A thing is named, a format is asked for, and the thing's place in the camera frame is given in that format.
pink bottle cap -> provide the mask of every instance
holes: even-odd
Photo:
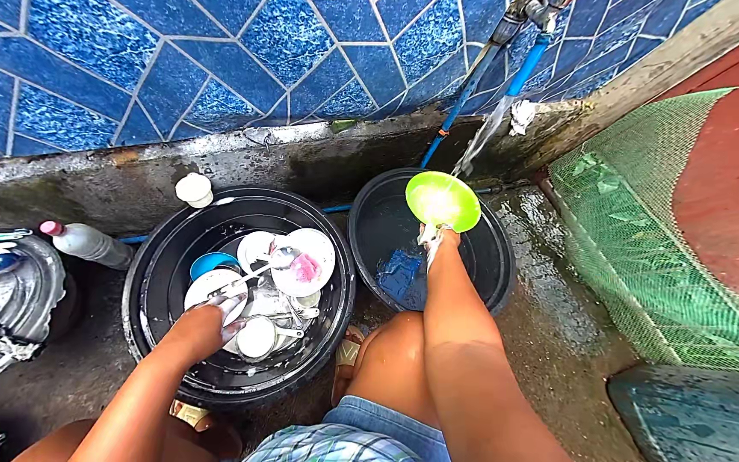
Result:
[[[58,236],[64,233],[64,225],[57,221],[48,220],[38,227],[38,230],[48,236]]]

blue bowl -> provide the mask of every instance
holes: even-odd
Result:
[[[190,278],[192,280],[198,279],[202,274],[212,271],[215,267],[224,265],[225,267],[241,268],[238,264],[236,257],[231,256],[229,253],[224,252],[211,252],[205,253],[201,257],[198,257],[193,261],[190,266]]]

white plastic container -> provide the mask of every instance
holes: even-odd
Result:
[[[133,247],[90,226],[45,221],[38,228],[42,233],[53,236],[53,246],[67,255],[95,261],[116,270],[126,270],[133,260]]]
[[[176,183],[176,197],[200,209],[213,201],[213,186],[206,176],[200,173],[187,173]]]

denim shorts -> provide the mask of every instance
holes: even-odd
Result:
[[[322,423],[350,425],[365,432],[381,433],[410,448],[423,460],[449,461],[440,430],[358,396],[341,398]]]

dish soap bottle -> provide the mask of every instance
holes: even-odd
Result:
[[[38,227],[53,236],[53,246],[60,252],[101,263],[115,270],[126,270],[133,260],[133,247],[120,243],[105,233],[81,223],[62,225],[45,221]]]

